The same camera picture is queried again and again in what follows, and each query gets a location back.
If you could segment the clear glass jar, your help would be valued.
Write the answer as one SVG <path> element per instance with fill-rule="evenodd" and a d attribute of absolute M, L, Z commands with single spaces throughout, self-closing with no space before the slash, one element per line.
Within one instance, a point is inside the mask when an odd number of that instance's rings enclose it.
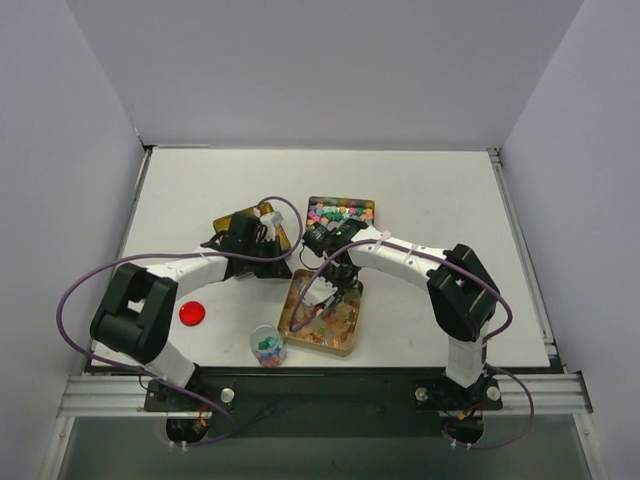
<path fill-rule="evenodd" d="M 279 330 L 273 325 L 258 325 L 250 335 L 250 348 L 262 367 L 275 368 L 286 359 L 286 349 Z"/>

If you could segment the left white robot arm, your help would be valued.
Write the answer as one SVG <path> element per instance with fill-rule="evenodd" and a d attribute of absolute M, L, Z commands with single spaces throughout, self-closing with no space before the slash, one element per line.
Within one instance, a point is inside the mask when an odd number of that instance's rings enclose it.
<path fill-rule="evenodd" d="M 282 216 L 240 211 L 227 229 L 202 243 L 193 257 L 147 267 L 125 263 L 114 272 L 90 326 L 93 340 L 170 382 L 168 400 L 190 411 L 201 403 L 197 366 L 169 341 L 175 303 L 210 284 L 252 275 L 289 279 Z"/>

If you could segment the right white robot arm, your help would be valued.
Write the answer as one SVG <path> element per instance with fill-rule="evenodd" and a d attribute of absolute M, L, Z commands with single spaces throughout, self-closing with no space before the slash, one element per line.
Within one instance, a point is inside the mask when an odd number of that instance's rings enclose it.
<path fill-rule="evenodd" d="M 353 219 L 332 229 L 316 222 L 302 244 L 324 263 L 301 290 L 300 305 L 316 313 L 336 304 L 359 281 L 363 268 L 427 292 L 435 321 L 449 339 L 444 398 L 457 408 L 477 399 L 485 363 L 483 340 L 499 289 L 473 249 L 463 244 L 449 250 L 429 248 Z"/>

